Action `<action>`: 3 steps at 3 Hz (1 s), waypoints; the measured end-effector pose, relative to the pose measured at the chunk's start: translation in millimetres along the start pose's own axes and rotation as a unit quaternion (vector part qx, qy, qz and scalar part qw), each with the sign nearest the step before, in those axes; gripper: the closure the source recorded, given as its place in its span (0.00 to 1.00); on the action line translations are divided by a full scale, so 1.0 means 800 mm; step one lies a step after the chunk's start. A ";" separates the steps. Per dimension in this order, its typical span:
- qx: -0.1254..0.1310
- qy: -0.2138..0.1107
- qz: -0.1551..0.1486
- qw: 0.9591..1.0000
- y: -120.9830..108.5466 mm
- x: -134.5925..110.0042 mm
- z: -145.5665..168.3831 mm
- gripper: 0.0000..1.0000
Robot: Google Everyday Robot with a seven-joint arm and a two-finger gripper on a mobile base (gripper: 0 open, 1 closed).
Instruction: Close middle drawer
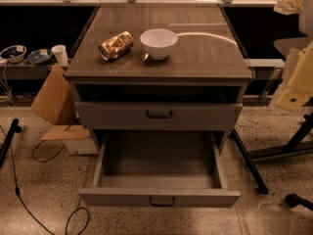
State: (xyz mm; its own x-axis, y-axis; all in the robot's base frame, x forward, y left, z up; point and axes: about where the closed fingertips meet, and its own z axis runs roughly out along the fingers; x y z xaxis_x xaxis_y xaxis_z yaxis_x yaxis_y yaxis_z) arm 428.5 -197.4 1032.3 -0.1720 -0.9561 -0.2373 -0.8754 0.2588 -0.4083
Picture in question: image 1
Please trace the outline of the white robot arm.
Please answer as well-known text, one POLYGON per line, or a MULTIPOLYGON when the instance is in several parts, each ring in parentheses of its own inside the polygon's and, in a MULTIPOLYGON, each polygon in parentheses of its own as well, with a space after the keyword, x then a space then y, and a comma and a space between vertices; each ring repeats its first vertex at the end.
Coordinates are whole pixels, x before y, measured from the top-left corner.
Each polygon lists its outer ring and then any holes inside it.
POLYGON ((287 16, 298 14, 299 31, 305 34, 274 41, 286 60, 283 82, 274 93, 270 108, 296 111, 313 97, 313 0, 280 0, 274 11, 287 16))

